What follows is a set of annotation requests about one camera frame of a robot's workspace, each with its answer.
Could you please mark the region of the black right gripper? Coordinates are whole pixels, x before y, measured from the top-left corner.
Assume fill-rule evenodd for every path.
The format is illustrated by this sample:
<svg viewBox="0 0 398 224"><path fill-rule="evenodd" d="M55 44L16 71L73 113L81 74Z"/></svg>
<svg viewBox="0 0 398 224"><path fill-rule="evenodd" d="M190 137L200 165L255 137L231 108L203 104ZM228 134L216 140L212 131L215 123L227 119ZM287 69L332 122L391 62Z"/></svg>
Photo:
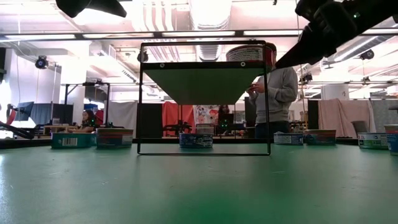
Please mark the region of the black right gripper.
<svg viewBox="0 0 398 224"><path fill-rule="evenodd" d="M359 1L299 0L295 13L305 18L308 24L298 42L275 66L314 64L324 55L334 54L340 45L357 34L354 15L360 5Z"/></svg>

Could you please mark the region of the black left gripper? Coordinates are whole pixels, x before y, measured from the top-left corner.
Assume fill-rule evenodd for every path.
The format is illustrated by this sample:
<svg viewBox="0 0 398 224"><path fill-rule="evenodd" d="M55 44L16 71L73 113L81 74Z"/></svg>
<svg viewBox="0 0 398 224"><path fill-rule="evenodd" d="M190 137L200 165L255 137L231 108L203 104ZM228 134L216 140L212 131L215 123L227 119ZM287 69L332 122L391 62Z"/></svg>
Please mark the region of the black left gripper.
<svg viewBox="0 0 398 224"><path fill-rule="evenodd" d="M68 17L74 18L81 11L94 9L119 17L126 17L127 12L118 0L56 0L57 7Z"/></svg>

